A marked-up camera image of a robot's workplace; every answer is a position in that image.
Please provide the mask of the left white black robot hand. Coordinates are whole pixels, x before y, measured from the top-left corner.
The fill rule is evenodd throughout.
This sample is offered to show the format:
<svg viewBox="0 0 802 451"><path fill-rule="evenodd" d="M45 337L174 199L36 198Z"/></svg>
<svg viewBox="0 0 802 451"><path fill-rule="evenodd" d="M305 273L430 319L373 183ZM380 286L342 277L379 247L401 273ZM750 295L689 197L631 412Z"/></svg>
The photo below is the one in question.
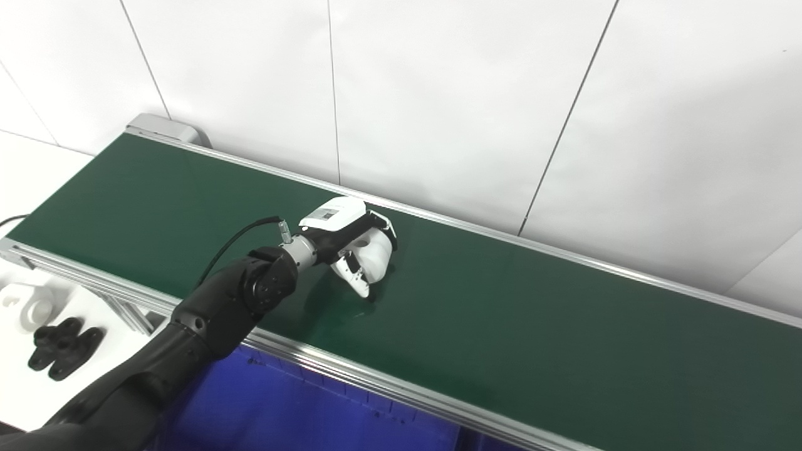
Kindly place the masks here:
<svg viewBox="0 0 802 451"><path fill-rule="evenodd" d="M363 200L330 199L299 222L299 235L361 299L373 300L372 285L383 280L398 237L392 221Z"/></svg>

